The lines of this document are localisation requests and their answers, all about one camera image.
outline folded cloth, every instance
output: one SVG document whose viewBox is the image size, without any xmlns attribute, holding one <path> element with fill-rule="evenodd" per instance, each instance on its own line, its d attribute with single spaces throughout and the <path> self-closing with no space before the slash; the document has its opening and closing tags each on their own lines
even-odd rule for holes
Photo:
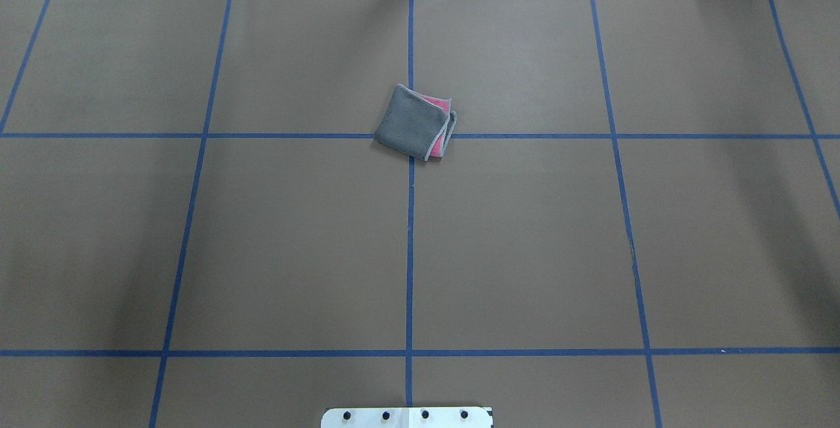
<svg viewBox="0 0 840 428">
<path fill-rule="evenodd" d="M 385 117 L 373 137 L 391 149 L 428 161 L 438 139 L 443 138 L 441 155 L 446 150 L 452 134 L 450 123 L 453 123 L 453 118 L 454 114 L 445 112 L 437 104 L 423 98 L 423 95 L 399 84 L 390 96 Z"/>
<path fill-rule="evenodd" d="M 432 103 L 432 105 L 437 105 L 441 109 L 443 109 L 445 114 L 450 115 L 450 123 L 446 126 L 446 133 L 443 135 L 438 136 L 438 140 L 434 142 L 434 146 L 432 146 L 432 157 L 443 157 L 444 152 L 446 152 L 446 145 L 449 144 L 450 137 L 452 137 L 452 130 L 455 129 L 455 122 L 457 120 L 456 114 L 454 111 L 450 113 L 450 108 L 452 106 L 452 98 L 444 100 L 443 98 L 435 98 L 434 96 L 429 95 L 420 95 L 423 97 L 424 100 L 427 102 Z"/>
</svg>

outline vertical blue line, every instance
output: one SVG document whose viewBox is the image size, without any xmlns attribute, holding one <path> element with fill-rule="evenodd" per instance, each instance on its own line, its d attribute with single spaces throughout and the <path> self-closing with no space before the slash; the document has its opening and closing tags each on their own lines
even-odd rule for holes
<svg viewBox="0 0 840 428">
<path fill-rule="evenodd" d="M 192 216 L 196 209 L 196 198 L 198 196 L 198 184 L 201 182 L 201 168 L 204 163 L 204 152 L 207 149 L 207 133 L 210 130 L 210 119 L 213 115 L 213 100 L 216 96 L 216 86 L 219 83 L 219 69 L 222 67 L 222 54 L 224 52 L 224 40 L 228 34 L 228 21 L 230 19 L 230 6 L 233 0 L 227 0 L 222 19 L 222 33 L 219 35 L 219 48 L 216 51 L 216 64 L 213 67 L 213 80 L 210 83 L 210 92 L 207 94 L 207 111 L 204 115 L 204 128 L 201 133 L 201 144 L 198 146 L 198 159 L 196 159 L 196 171 L 192 176 L 192 191 L 190 192 L 190 203 L 186 209 L 186 224 L 184 225 L 184 236 L 180 241 L 180 253 L 178 255 L 178 267 L 175 274 L 175 284 L 172 287 L 172 300 L 169 305 L 169 316 L 166 320 L 166 332 L 163 341 L 163 350 L 160 353 L 160 365 L 158 366 L 157 383 L 155 384 L 155 397 L 152 399 L 152 410 L 149 417 L 149 428 L 157 424 L 157 414 L 160 407 L 160 395 L 163 392 L 163 382 L 166 375 L 166 362 L 169 359 L 169 348 L 172 342 L 172 328 L 175 325 L 175 314 L 178 307 L 178 296 L 180 294 L 180 281 L 184 274 L 184 263 L 186 260 L 186 248 L 190 240 L 192 230 Z"/>
<path fill-rule="evenodd" d="M 834 202 L 834 211 L 837 212 L 837 216 L 840 218 L 840 200 L 837 199 L 837 189 L 834 188 L 834 181 L 831 179 L 831 173 L 828 171 L 828 163 L 826 163 L 825 156 L 822 155 L 822 147 L 820 146 L 819 138 L 816 137 L 816 128 L 814 127 L 814 122 L 810 117 L 808 103 L 805 101 L 805 94 L 802 93 L 802 86 L 800 85 L 799 78 L 796 75 L 796 69 L 793 67 L 793 61 L 790 59 L 790 53 L 787 48 L 787 43 L 785 42 L 785 34 L 782 33 L 782 25 L 779 21 L 779 12 L 776 11 L 776 3 L 774 0 L 767 1 L 770 3 L 770 12 L 773 14 L 773 24 L 776 26 L 776 34 L 779 36 L 779 44 L 781 45 L 782 53 L 785 55 L 785 61 L 787 62 L 788 71 L 790 72 L 790 79 L 793 80 L 793 86 L 796 89 L 796 96 L 799 97 L 802 114 L 805 115 L 805 122 L 808 125 L 808 131 L 810 131 L 810 138 L 814 143 L 816 157 L 820 160 L 822 174 L 826 178 L 828 192 L 831 194 L 831 200 Z"/>
<path fill-rule="evenodd" d="M 633 280 L 636 285 L 636 306 L 639 310 L 639 324 L 642 327 L 642 343 L 645 349 L 645 362 L 648 366 L 648 384 L 650 386 L 650 398 L 654 405 L 654 423 L 657 428 L 662 428 L 662 416 L 660 414 L 660 396 L 656 388 L 656 375 L 654 373 L 654 357 L 650 354 L 650 337 L 648 335 L 648 319 L 644 311 L 644 297 L 642 296 L 642 279 L 639 276 L 639 260 L 636 258 L 636 243 L 633 239 L 633 224 L 630 221 L 630 207 L 627 205 L 627 189 L 624 187 L 624 170 L 621 168 L 621 152 L 618 149 L 618 134 L 616 132 L 616 121 L 612 114 L 612 97 L 610 96 L 610 84 L 606 76 L 606 61 L 604 60 L 604 45 L 600 38 L 600 24 L 598 22 L 598 9 L 595 0 L 590 0 L 592 8 L 592 24 L 595 28 L 595 40 L 598 48 L 598 62 L 600 64 L 600 80 L 604 88 L 604 101 L 606 103 L 606 117 L 610 124 L 610 135 L 612 136 L 612 155 L 616 163 L 618 175 L 618 192 L 621 195 L 621 210 L 624 213 L 624 231 L 627 233 L 627 241 L 630 243 L 630 257 L 633 262 Z"/>
<path fill-rule="evenodd" d="M 408 87 L 414 88 L 414 0 L 408 0 Z M 406 406 L 414 404 L 414 158 L 408 158 L 408 230 L 406 249 Z"/>
<path fill-rule="evenodd" d="M 20 87 L 20 81 L 24 78 L 26 65 L 30 63 L 30 55 L 32 54 L 32 49 L 35 46 L 35 40 L 38 39 L 38 33 L 41 30 L 41 25 L 44 24 L 44 17 L 47 15 L 47 7 L 49 6 L 50 0 L 44 0 L 44 5 L 41 6 L 41 13 L 40 15 L 38 15 L 38 21 L 35 23 L 35 28 L 32 31 L 32 36 L 30 37 L 30 44 L 26 46 L 26 51 L 24 52 L 24 59 L 21 60 L 20 68 L 18 69 L 18 76 L 14 78 L 14 83 L 12 84 L 12 92 L 9 93 L 9 101 L 6 102 L 6 109 L 3 110 L 3 119 L 0 119 L 0 133 L 3 132 L 4 128 L 6 128 L 6 121 L 9 120 L 9 114 L 12 113 L 14 97 L 18 94 L 18 87 Z"/>
</svg>

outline blue grid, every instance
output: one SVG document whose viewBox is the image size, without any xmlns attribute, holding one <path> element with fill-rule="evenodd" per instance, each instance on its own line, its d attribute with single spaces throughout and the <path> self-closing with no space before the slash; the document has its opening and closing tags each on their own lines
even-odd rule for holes
<svg viewBox="0 0 840 428">
<path fill-rule="evenodd" d="M 204 126 L 200 133 L 7 133 L 4 132 L 6 122 L 11 114 L 15 96 L 18 92 L 20 82 L 24 78 L 27 63 L 38 39 L 38 33 L 44 22 L 51 0 L 44 0 L 39 13 L 33 33 L 24 53 L 18 75 L 12 85 L 9 101 L 3 110 L 3 117 L 0 119 L 0 139 L 200 139 L 198 158 L 196 161 L 195 173 L 192 181 L 192 191 L 187 207 L 186 224 L 184 226 L 183 238 L 181 240 L 178 266 L 175 282 L 172 290 L 170 311 L 166 322 L 166 330 L 163 346 L 160 351 L 130 351 L 130 350 L 0 350 L 0 356 L 4 357 L 130 357 L 130 358 L 158 358 L 159 371 L 156 381 L 155 395 L 153 398 L 149 426 L 154 427 L 159 410 L 160 397 L 163 392 L 165 381 L 166 363 L 169 358 L 188 357 L 263 357 L 263 358 L 318 358 L 318 357 L 400 357 L 405 359 L 406 367 L 406 388 L 405 398 L 408 406 L 412 405 L 412 382 L 411 369 L 412 357 L 563 357 L 563 356 L 643 356 L 648 369 L 648 383 L 653 404 L 654 421 L 657 428 L 662 426 L 660 416 L 659 397 L 656 388 L 656 377 L 654 371 L 654 356 L 727 356 L 727 355 L 759 355 L 759 354 L 840 354 L 840 347 L 696 347 L 696 348 L 653 348 L 648 335 L 647 318 L 644 310 L 644 299 L 642 293 L 642 282 L 639 276 L 639 264 L 636 258 L 636 249 L 633 240 L 633 224 L 631 221 L 630 208 L 627 199 L 627 191 L 624 185 L 623 171 L 621 167 L 620 140 L 810 140 L 814 145 L 817 159 L 819 159 L 823 175 L 831 194 L 835 211 L 840 218 L 840 200 L 837 197 L 837 190 L 831 179 L 825 156 L 822 153 L 820 140 L 840 140 L 840 135 L 819 135 L 810 117 L 807 102 L 802 93 L 799 79 L 790 58 L 785 42 L 785 36 L 781 28 L 779 15 L 776 11 L 775 1 L 768 0 L 768 5 L 773 16 L 774 26 L 779 37 L 780 48 L 785 57 L 791 80 L 794 84 L 796 94 L 800 101 L 802 113 L 805 117 L 810 134 L 807 135 L 749 135 L 749 134 L 622 134 L 617 132 L 612 111 L 612 99 L 610 96 L 609 80 L 606 71 L 604 49 L 600 36 L 600 25 L 597 14 L 597 1 L 590 0 L 592 22 L 595 30 L 597 43 L 598 60 L 600 65 L 601 81 L 603 83 L 606 114 L 610 126 L 609 134 L 454 134 L 453 138 L 462 140 L 611 140 L 616 173 L 618 180 L 619 194 L 621 196 L 621 208 L 624 215 L 625 230 L 630 247 L 633 278 L 637 306 L 639 311 L 639 323 L 642 333 L 643 348 L 619 348 L 619 349 L 493 349 L 493 350 L 415 350 L 413 349 L 413 226 L 414 226 L 414 158 L 408 159 L 408 229 L 407 229 L 407 261 L 406 261 L 406 347 L 404 350 L 308 350 L 308 351 L 178 351 L 171 350 L 172 330 L 175 323 L 178 295 L 180 293 L 180 281 L 183 275 L 184 263 L 186 260 L 187 245 L 189 242 L 192 227 L 192 216 L 195 211 L 198 186 L 201 179 L 201 168 L 204 159 L 204 152 L 209 139 L 362 139 L 370 140 L 371 134 L 339 133 L 210 133 L 210 120 L 213 114 L 213 101 L 216 87 L 219 81 L 219 70 L 222 64 L 225 36 L 228 29 L 230 10 L 233 0 L 227 0 L 224 18 L 222 21 L 222 32 L 219 36 L 219 47 L 216 54 L 216 62 L 213 69 L 213 80 L 207 98 L 207 111 L 204 119 Z M 408 86 L 413 88 L 414 84 L 414 0 L 408 0 Z"/>
</svg>

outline white metal plate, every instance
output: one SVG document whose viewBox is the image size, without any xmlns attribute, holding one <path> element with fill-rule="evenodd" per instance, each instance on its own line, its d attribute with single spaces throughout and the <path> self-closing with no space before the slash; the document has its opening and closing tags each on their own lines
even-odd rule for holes
<svg viewBox="0 0 840 428">
<path fill-rule="evenodd" d="M 492 414 L 483 407 L 330 409 L 321 428 L 492 428 Z"/>
</svg>

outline gray and pink towel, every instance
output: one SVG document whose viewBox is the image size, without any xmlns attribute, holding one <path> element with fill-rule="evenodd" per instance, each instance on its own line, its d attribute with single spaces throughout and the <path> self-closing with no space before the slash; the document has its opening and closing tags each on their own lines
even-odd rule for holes
<svg viewBox="0 0 840 428">
<path fill-rule="evenodd" d="M 399 84 L 373 137 L 423 161 L 443 157 L 455 128 L 456 114 L 451 106 L 452 99 L 423 95 Z"/>
</svg>

